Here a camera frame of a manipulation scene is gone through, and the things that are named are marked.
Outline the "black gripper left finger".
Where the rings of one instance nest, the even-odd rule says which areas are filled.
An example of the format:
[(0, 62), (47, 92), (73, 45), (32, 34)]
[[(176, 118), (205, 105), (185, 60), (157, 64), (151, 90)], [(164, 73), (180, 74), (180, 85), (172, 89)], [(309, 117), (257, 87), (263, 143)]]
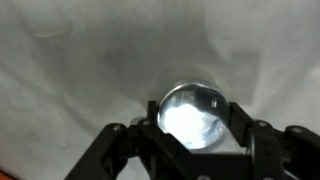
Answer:
[(147, 116), (126, 127), (106, 125), (65, 180), (117, 180), (130, 158), (138, 157), (150, 180), (192, 180), (190, 152), (156, 124), (158, 105), (149, 101)]

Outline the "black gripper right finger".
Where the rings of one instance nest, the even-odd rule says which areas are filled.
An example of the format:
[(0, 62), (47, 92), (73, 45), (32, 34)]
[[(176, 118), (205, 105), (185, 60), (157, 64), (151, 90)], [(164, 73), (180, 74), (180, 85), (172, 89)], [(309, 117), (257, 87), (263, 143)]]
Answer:
[(320, 136), (298, 125), (277, 130), (230, 102), (228, 129), (251, 156), (254, 180), (320, 180)]

